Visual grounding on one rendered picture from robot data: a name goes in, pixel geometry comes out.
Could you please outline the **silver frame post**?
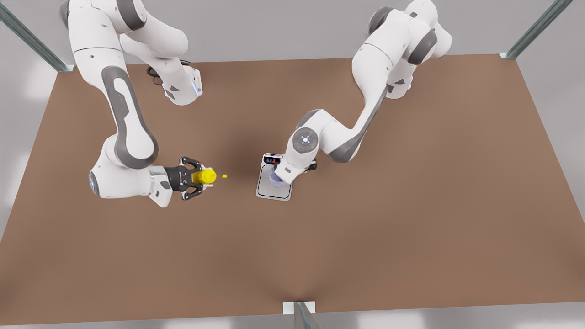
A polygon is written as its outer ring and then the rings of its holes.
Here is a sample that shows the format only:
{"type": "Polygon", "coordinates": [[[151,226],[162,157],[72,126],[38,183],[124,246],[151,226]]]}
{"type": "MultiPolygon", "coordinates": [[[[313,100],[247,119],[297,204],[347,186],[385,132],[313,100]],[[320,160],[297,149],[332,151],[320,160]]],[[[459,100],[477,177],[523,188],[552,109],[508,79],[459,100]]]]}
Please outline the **silver frame post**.
{"type": "Polygon", "coordinates": [[[294,329],[320,329],[315,320],[316,305],[314,301],[284,302],[282,314],[294,316],[294,329]]]}
{"type": "Polygon", "coordinates": [[[508,51],[499,53],[499,58],[504,60],[517,59],[572,2],[573,0],[554,0],[508,51]]]}
{"type": "Polygon", "coordinates": [[[74,71],[75,65],[66,65],[2,3],[0,3],[0,21],[57,72],[74,71]]]}

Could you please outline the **translucent blue cup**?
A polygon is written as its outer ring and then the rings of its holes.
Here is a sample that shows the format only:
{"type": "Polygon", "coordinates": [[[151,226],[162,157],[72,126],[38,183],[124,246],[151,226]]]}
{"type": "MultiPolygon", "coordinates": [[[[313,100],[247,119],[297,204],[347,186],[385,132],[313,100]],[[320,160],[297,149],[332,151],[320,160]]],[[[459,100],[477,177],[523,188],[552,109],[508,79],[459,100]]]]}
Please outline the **translucent blue cup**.
{"type": "Polygon", "coordinates": [[[285,181],[283,181],[280,177],[278,177],[278,175],[276,175],[275,169],[276,169],[276,166],[270,167],[269,179],[270,179],[270,183],[275,188],[279,189],[280,187],[285,186],[287,183],[285,181]]]}

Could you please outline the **white digital kitchen scale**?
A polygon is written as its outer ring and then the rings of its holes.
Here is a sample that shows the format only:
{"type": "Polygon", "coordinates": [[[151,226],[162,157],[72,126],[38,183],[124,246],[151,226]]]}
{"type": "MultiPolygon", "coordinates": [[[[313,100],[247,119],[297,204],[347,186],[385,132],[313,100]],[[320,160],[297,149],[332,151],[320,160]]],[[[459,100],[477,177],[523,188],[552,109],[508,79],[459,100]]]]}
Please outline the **white digital kitchen scale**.
{"type": "Polygon", "coordinates": [[[280,187],[274,187],[270,180],[270,170],[275,165],[281,162],[282,154],[263,154],[261,161],[261,170],[255,194],[259,198],[265,198],[276,201],[288,201],[291,198],[292,185],[284,184],[280,187]]]}

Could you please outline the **yellow sauce bottle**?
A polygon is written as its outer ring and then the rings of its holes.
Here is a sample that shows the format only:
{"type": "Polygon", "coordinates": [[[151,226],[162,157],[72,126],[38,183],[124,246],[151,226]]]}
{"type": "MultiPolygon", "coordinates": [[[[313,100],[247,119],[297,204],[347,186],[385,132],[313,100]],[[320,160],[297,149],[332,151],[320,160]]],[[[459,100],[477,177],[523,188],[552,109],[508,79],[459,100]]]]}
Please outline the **yellow sauce bottle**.
{"type": "Polygon", "coordinates": [[[217,179],[217,173],[211,168],[201,169],[192,173],[191,179],[197,185],[213,185],[217,179]]]}

